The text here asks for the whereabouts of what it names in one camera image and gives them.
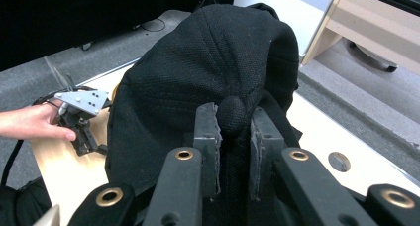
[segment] wooden surface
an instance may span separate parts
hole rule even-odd
[[[111,95],[127,68],[87,85],[106,90]],[[108,116],[107,110],[103,110],[98,117],[91,119],[97,143],[106,144]],[[342,185],[366,194],[372,184],[391,183],[420,195],[419,187],[396,166],[298,94],[294,95],[287,117],[293,126],[303,132],[301,147],[315,154]],[[72,144],[66,141],[36,140],[31,144],[52,205],[60,206],[61,225],[66,225],[87,194],[107,182],[105,158],[96,153],[78,157]],[[339,152],[349,159],[349,171],[340,172],[331,167],[328,156],[332,152]]]
[[[338,0],[332,9],[302,64],[342,36],[420,75],[420,17],[378,0]]]

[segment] white wall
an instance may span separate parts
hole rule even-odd
[[[303,57],[331,0],[235,0],[234,5],[249,6],[260,2],[274,8],[280,20],[293,29],[299,54]]]

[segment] dark background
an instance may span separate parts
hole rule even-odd
[[[233,0],[0,0],[0,71],[210,3]]]

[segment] finger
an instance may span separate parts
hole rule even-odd
[[[68,128],[49,125],[44,137],[74,141],[76,139],[76,134]]]
[[[34,106],[34,108],[38,108],[41,115],[46,116],[50,124],[55,124],[56,123],[55,117],[58,114],[58,109],[61,106],[61,103],[62,102],[59,100],[54,100],[54,101],[49,101],[43,105]]]

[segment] black cloth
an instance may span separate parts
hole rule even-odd
[[[285,117],[298,62],[292,29],[265,4],[194,12],[118,87],[108,122],[110,182],[129,183],[137,193],[156,184],[166,154],[193,132],[196,108],[215,102],[223,137],[221,193],[204,200],[203,224],[246,225],[251,117],[261,105],[286,144],[299,146]]]
[[[16,190],[0,186],[0,225],[34,225],[50,208],[49,195],[42,178]]]

